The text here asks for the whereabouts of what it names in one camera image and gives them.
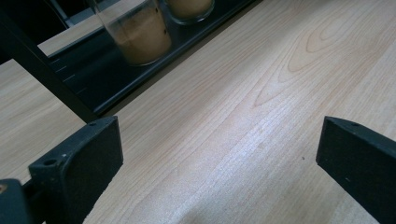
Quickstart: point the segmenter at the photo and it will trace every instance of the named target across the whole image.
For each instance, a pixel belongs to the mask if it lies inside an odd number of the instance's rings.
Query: amber liquid
[[[119,23],[120,29],[113,37],[130,64],[152,63],[172,45],[162,13],[157,8],[143,8]]]
[[[205,14],[213,0],[167,0],[174,16],[185,20]]]

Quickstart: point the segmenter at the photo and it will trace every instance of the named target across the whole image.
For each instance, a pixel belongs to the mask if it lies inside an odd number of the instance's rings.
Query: black metal bar
[[[326,117],[317,163],[380,223],[396,223],[396,143],[362,125]]]
[[[84,121],[98,119],[81,100],[69,90],[50,68],[48,57],[30,40],[0,8],[1,49],[15,59],[49,91]]]

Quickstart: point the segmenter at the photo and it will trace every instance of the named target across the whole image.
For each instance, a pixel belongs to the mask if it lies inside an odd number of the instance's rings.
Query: wood grain
[[[396,2],[263,1],[123,108],[86,223],[375,223],[315,163],[325,115],[396,138]]]
[[[84,122],[14,60],[0,65],[0,179],[30,179],[27,166]]]

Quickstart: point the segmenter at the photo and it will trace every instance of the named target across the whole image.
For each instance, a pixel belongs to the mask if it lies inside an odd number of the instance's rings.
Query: glass jar
[[[130,65],[153,63],[172,45],[157,0],[89,0]]]
[[[173,21],[189,25],[202,21],[213,11],[215,0],[165,0]]]

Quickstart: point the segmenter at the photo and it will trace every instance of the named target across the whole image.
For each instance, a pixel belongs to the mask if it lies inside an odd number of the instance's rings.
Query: black tray
[[[160,3],[172,48],[155,63],[130,66],[102,28],[49,56],[50,66],[62,82],[98,116],[153,77],[177,56],[222,25],[254,0],[216,0],[204,21],[182,26],[170,20]]]

